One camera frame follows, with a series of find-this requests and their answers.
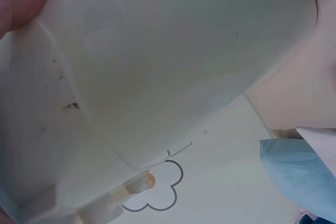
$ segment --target gray outline drawing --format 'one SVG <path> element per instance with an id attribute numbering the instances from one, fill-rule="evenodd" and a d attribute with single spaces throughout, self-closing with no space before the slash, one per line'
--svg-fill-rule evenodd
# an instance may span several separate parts
<path id="1" fill-rule="evenodd" d="M 188 147 L 192 146 L 193 145 L 193 142 L 190 141 L 189 145 L 187 145 L 186 147 L 182 148 L 181 150 L 179 150 L 178 152 L 176 152 L 175 154 L 171 155 L 171 157 L 177 155 L 178 153 L 184 151 L 185 149 L 187 149 Z"/>
<path id="2" fill-rule="evenodd" d="M 177 202 L 177 192 L 176 192 L 176 190 L 175 190 L 174 187 L 175 187 L 176 185 L 178 185 L 178 184 L 183 180 L 184 172 L 183 172 L 183 169 L 182 169 L 181 165 L 180 165 L 178 162 L 176 162 L 176 161 L 174 161 L 174 160 L 170 160 L 170 159 L 166 160 L 165 162 L 173 163 L 173 164 L 177 165 L 178 168 L 180 169 L 180 172 L 181 172 L 181 177 L 179 178 L 179 180 L 178 180 L 177 182 L 175 182 L 173 185 L 170 185 L 170 188 L 173 190 L 174 197 L 175 197 L 174 202 L 173 202 L 170 206 L 168 206 L 168 207 L 166 207 L 166 208 L 163 208 L 163 209 L 155 208 L 155 207 L 151 206 L 151 204 L 149 204 L 149 203 L 147 203 L 147 204 L 144 205 L 142 208 L 137 209 L 137 210 L 129 209 L 129 208 L 127 208 L 126 206 L 122 205 L 122 207 L 123 207 L 125 210 L 127 210 L 127 211 L 129 211 L 129 212 L 140 212 L 140 211 L 144 210 L 145 208 L 149 207 L 149 208 L 151 208 L 151 209 L 153 209 L 153 210 L 155 210 L 155 211 L 166 211 L 166 210 L 168 210 L 168 209 L 171 209 L 171 208 L 176 204 L 176 202 Z"/>

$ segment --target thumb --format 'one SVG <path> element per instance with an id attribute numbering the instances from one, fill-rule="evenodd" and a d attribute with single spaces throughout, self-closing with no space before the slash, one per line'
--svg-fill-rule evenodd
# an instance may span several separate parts
<path id="1" fill-rule="evenodd" d="M 46 0 L 0 0 L 0 39 L 32 21 Z"/>

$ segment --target skin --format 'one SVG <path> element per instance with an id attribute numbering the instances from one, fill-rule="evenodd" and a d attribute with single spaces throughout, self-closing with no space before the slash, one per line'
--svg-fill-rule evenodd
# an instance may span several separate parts
<path id="1" fill-rule="evenodd" d="M 0 0 L 0 39 L 31 22 L 46 0 Z M 0 209 L 0 224 L 14 224 Z"/>

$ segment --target light blue fabric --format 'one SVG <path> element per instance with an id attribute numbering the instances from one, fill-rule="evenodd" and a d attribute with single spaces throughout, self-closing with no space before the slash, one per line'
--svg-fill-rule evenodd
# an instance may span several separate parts
<path id="1" fill-rule="evenodd" d="M 261 140 L 260 160 L 287 198 L 336 223 L 336 178 L 305 140 Z"/>

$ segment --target white plastic container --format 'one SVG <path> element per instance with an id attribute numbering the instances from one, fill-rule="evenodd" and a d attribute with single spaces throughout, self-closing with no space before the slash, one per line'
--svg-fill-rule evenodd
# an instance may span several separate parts
<path id="1" fill-rule="evenodd" d="M 55 197 L 22 222 L 86 206 L 165 160 L 315 22 L 314 0 L 48 0 L 0 43 L 0 186 L 21 211 Z"/>

